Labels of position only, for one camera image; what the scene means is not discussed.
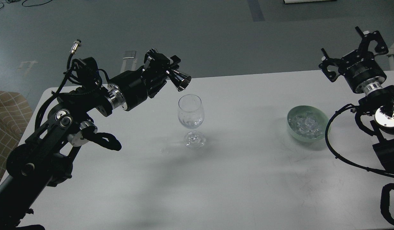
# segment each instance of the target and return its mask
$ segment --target white table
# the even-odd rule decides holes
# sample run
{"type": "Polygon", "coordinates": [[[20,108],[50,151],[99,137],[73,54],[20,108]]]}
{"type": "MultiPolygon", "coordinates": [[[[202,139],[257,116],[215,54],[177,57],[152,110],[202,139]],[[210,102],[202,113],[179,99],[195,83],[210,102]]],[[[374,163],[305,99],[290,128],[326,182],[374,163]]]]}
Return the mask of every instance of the white table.
{"type": "MultiPolygon", "coordinates": [[[[394,72],[386,73],[384,86],[394,84],[394,72]]],[[[44,92],[38,107],[50,91],[44,92]]],[[[122,150],[84,145],[74,161],[72,179],[45,188],[32,205],[35,215],[27,215],[21,226],[42,224],[48,230],[393,227],[380,213],[380,195],[382,186],[394,179],[335,160],[324,140],[303,144],[286,132],[286,114],[294,106],[315,106],[330,117],[361,97],[351,92],[343,77],[330,83],[321,71],[304,71],[197,78],[181,93],[168,83],[154,99],[130,112],[116,109],[104,118],[93,110],[90,115],[99,132],[114,134],[122,150]],[[183,146],[188,130],[177,118],[178,99],[189,93],[201,97],[206,112],[197,130],[206,135],[207,143],[197,150],[183,146]]],[[[32,133],[33,123],[21,143],[32,133]]],[[[330,137],[343,156],[382,168],[372,149],[375,139],[357,128],[350,112],[335,120],[330,137]]],[[[390,211],[394,217],[394,205],[390,211]]]]}

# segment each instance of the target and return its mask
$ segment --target wine glass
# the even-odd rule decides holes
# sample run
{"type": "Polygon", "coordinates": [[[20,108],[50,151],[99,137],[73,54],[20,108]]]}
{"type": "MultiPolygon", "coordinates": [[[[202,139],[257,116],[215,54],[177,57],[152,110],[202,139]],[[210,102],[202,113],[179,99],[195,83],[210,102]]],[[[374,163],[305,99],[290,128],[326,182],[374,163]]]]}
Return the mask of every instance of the wine glass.
{"type": "MultiPolygon", "coordinates": [[[[204,109],[197,95],[187,94],[178,100],[178,120],[189,129],[195,129],[203,123],[204,109]]],[[[195,130],[184,136],[184,144],[191,149],[203,146],[205,141],[204,135],[195,130]]]]}

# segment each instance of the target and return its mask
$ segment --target green bowl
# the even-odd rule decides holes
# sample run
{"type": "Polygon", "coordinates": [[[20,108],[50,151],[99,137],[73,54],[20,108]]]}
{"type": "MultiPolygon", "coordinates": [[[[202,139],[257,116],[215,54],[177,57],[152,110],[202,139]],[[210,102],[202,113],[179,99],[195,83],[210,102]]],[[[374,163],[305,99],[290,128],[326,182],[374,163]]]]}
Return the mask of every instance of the green bowl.
{"type": "Polygon", "coordinates": [[[312,106],[296,106],[286,117],[288,132],[296,140],[306,143],[323,139],[328,121],[321,110],[312,106]]]}

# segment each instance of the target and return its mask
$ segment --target glass base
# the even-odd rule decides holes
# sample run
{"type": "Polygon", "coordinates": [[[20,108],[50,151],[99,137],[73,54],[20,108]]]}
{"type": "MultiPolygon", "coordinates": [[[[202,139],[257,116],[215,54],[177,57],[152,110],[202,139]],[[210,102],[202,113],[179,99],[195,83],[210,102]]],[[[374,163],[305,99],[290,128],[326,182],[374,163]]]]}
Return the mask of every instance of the glass base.
{"type": "Polygon", "coordinates": [[[199,131],[191,131],[184,136],[184,144],[190,149],[197,149],[204,145],[206,138],[199,131]]]}

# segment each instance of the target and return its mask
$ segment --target beige plaid fabric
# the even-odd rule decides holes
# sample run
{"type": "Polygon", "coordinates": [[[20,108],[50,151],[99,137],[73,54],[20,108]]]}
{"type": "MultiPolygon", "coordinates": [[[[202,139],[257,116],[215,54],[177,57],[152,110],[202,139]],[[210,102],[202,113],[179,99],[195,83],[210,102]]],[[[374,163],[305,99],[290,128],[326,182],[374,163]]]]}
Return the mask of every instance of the beige plaid fabric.
{"type": "Polygon", "coordinates": [[[27,100],[19,93],[0,91],[0,181],[5,162],[32,116],[27,100]]]}

